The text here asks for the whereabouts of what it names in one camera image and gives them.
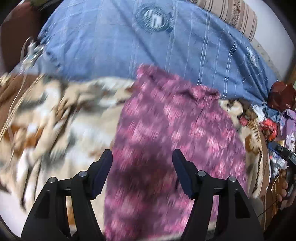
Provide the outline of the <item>person's right hand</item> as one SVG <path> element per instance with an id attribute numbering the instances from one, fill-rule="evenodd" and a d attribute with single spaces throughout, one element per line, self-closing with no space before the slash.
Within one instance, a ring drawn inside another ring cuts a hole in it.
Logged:
<path id="1" fill-rule="evenodd" d="M 280 179 L 280 187 L 277 195 L 278 205 L 280 210 L 283 210 L 287 207 L 290 207 L 295 199 L 295 188 L 290 193 L 289 196 L 287 196 L 287 190 L 288 190 L 288 183 L 285 179 L 285 177 L 282 177 Z"/>

